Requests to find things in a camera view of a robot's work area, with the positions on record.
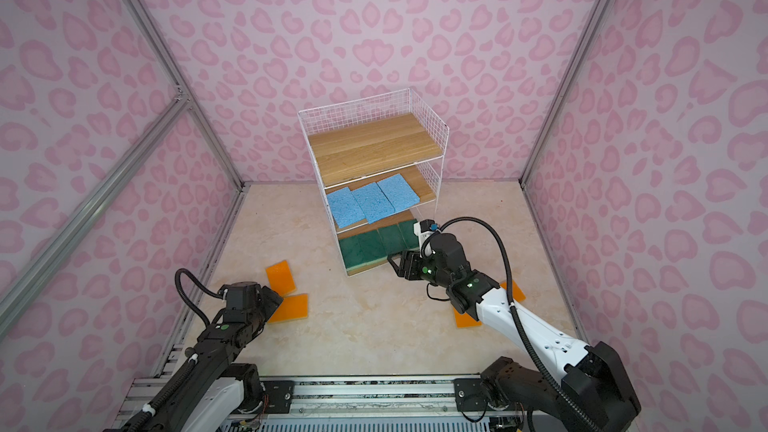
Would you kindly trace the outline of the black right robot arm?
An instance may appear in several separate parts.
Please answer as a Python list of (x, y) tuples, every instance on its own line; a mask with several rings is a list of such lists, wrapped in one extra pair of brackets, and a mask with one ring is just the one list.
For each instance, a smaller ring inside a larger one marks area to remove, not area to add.
[(490, 327), (525, 351), (526, 368), (500, 357), (476, 379), (455, 385), (461, 414), (517, 409), (520, 424), (535, 412), (560, 421), (568, 431), (626, 431), (641, 412), (638, 395), (614, 348), (589, 345), (521, 305), (512, 284), (500, 284), (473, 268), (461, 243), (445, 225), (416, 222), (417, 247), (391, 253), (387, 260), (408, 281), (444, 289), (454, 311)]

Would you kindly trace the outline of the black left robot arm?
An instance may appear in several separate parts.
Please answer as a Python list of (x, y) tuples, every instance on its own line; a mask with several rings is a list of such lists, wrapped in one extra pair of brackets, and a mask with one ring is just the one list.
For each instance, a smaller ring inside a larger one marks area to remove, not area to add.
[[(224, 302), (212, 319), (190, 300), (183, 277)], [(185, 350), (185, 361), (169, 381), (121, 429), (215, 431), (234, 412), (264, 413), (268, 395), (257, 366), (236, 359), (261, 335), (283, 298), (252, 281), (225, 284), (213, 292), (186, 268), (175, 272), (174, 285), (183, 303), (202, 320), (204, 330), (196, 344)]]

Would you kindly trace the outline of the green sponge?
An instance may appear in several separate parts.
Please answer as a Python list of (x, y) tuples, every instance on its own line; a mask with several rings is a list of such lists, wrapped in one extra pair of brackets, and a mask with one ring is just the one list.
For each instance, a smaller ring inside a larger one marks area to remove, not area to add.
[(398, 225), (382, 227), (378, 230), (385, 254), (398, 254), (408, 248)]
[(388, 253), (378, 230), (372, 230), (359, 236), (359, 244), (365, 263), (385, 260)]
[(405, 248), (408, 250), (417, 250), (419, 245), (420, 224), (416, 219), (403, 221), (397, 224), (401, 233)]
[(339, 246), (347, 270), (358, 268), (364, 264), (362, 250), (359, 244), (359, 235), (346, 237), (340, 240)]

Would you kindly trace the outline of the blue sponge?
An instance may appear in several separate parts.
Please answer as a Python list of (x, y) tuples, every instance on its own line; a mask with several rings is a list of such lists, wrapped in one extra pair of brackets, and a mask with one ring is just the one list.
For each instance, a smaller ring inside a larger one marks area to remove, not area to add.
[(365, 214), (365, 220), (373, 224), (395, 214), (393, 207), (379, 189), (377, 183), (370, 183), (352, 191)]
[(327, 195), (332, 217), (339, 229), (348, 228), (365, 220), (365, 214), (348, 187)]
[(389, 201), (395, 213), (400, 213), (418, 205), (419, 195), (412, 189), (402, 174), (396, 174), (377, 182), (377, 185)]

